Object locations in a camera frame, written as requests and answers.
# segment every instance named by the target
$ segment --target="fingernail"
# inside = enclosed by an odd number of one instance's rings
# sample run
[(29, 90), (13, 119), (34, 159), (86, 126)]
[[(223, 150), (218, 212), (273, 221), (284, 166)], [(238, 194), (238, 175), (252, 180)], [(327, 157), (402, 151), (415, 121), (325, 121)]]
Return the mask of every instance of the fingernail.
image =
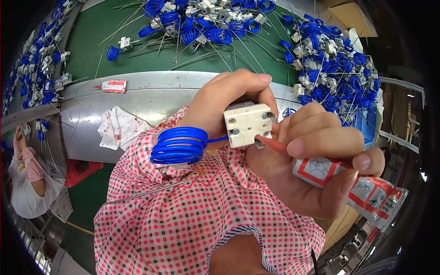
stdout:
[(304, 142), (301, 139), (295, 139), (287, 145), (287, 152), (294, 158), (299, 158), (304, 151)]
[(258, 76), (260, 77), (261, 81), (264, 83), (270, 83), (272, 81), (272, 77), (265, 73), (259, 73)]
[(367, 154), (360, 154), (353, 158), (353, 167), (358, 170), (366, 170), (370, 166), (371, 158)]
[(350, 193), (351, 189), (353, 188), (353, 185), (355, 185), (357, 176), (359, 174), (358, 170), (355, 170), (353, 172), (353, 174), (351, 174), (350, 176), (348, 176), (344, 183), (341, 185), (341, 189), (339, 190), (339, 193), (343, 196), (348, 196), (348, 194)]

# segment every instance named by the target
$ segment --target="worker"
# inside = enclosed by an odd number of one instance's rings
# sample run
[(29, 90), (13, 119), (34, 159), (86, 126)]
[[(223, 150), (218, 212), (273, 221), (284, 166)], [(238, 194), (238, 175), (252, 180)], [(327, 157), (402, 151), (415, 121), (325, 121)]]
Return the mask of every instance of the worker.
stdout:
[(65, 171), (65, 166), (50, 167), (37, 157), (35, 150), (27, 146), (21, 126), (18, 126), (14, 136), (14, 156), (8, 174), (3, 175), (15, 212), (26, 219), (46, 213), (66, 181), (62, 170)]
[[(344, 211), (358, 174), (379, 176), (378, 148), (363, 152), (362, 133), (309, 103), (272, 126), (288, 144), (285, 155), (255, 145), (210, 143), (203, 159), (185, 169), (155, 169), (149, 161), (159, 131), (196, 127), (209, 139), (226, 134), (223, 112), (246, 98), (277, 105), (271, 76), (239, 69), (205, 84), (188, 108), (139, 136), (110, 176), (107, 201), (162, 186), (189, 183), (123, 202), (104, 204), (94, 218), (96, 272), (104, 274), (307, 274), (325, 241), (314, 218), (334, 220)], [(352, 159), (318, 189), (292, 175), (293, 158)]]

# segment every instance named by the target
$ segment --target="glue tube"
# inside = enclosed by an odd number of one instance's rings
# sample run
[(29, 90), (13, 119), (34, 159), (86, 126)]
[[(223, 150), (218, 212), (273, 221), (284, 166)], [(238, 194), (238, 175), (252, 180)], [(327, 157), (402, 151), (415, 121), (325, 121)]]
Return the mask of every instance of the glue tube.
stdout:
[(127, 87), (127, 80), (109, 80), (103, 82), (101, 85), (94, 86), (94, 88), (99, 88), (105, 92), (115, 92), (125, 94)]
[[(318, 188), (324, 188), (334, 174), (353, 168), (333, 158), (294, 159), (292, 167), (292, 174)], [(407, 195), (408, 190), (394, 187), (379, 177), (358, 176), (348, 195), (347, 204), (383, 232), (391, 224)]]

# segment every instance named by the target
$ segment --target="finger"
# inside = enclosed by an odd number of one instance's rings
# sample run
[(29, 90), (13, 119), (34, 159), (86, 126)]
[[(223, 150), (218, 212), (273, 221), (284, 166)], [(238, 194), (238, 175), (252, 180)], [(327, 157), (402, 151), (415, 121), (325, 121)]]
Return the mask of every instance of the finger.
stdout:
[(357, 176), (358, 171), (353, 169), (332, 176), (321, 192), (319, 206), (322, 219), (336, 220), (341, 216)]
[(290, 142), (310, 132), (325, 128), (340, 128), (341, 121), (331, 112), (321, 112), (296, 123), (288, 132), (286, 142)]
[(324, 109), (324, 107), (322, 107), (319, 103), (308, 103), (291, 115), (292, 118), (289, 121), (289, 128), (292, 128), (298, 122), (301, 122), (309, 117), (312, 117), (319, 113), (323, 113), (325, 111), (326, 110)]
[(215, 83), (205, 85), (198, 94), (216, 102), (219, 109), (224, 110), (231, 102), (246, 93), (257, 94), (264, 90), (271, 80), (272, 77), (267, 74), (256, 74), (239, 69)]
[(353, 127), (325, 128), (307, 133), (287, 145), (295, 158), (347, 158), (363, 151), (362, 133)]
[(216, 81), (219, 81), (220, 79), (222, 79), (223, 77), (226, 77), (228, 75), (230, 75), (231, 72), (223, 72), (223, 73), (219, 73), (218, 75), (214, 76), (210, 81), (208, 81), (205, 85), (207, 84), (211, 84), (214, 83)]
[(361, 175), (380, 176), (385, 167), (385, 156), (380, 148), (371, 148), (353, 158), (353, 168)]

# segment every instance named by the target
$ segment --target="stainless steel surface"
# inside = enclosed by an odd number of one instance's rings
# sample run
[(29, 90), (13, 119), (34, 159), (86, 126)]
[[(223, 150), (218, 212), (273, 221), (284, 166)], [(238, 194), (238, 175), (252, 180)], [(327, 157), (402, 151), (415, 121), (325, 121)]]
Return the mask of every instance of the stainless steel surface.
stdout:
[(391, 77), (381, 77), (381, 82), (382, 83), (390, 83), (390, 84), (394, 84), (394, 85), (398, 85), (401, 87), (405, 87), (411, 90), (414, 90), (416, 92), (419, 92), (422, 94), (422, 104), (423, 106), (425, 106), (425, 90), (423, 89), (423, 87), (411, 83), (411, 82), (407, 82), (404, 80), (400, 80), (400, 79), (395, 79), (395, 78), (391, 78)]
[[(66, 87), (63, 92), (66, 99), (61, 102), (61, 111), (73, 122), (73, 127), (62, 128), (66, 157), (116, 163), (124, 153), (122, 149), (99, 147), (101, 136), (97, 130), (103, 113), (118, 105), (156, 126), (181, 107), (188, 106), (199, 88), (216, 75), (208, 72), (160, 71), (99, 78), (96, 80), (98, 84), (110, 79), (126, 79), (127, 92), (116, 94), (96, 90), (91, 107), (93, 80)], [(271, 83), (270, 86), (280, 112), (284, 111), (289, 106), (288, 87), (277, 83)], [(297, 96), (292, 95), (291, 99), (299, 102)], [(292, 102), (291, 107), (297, 109), (300, 106)], [(61, 121), (63, 125), (71, 125), (64, 117), (61, 117)]]

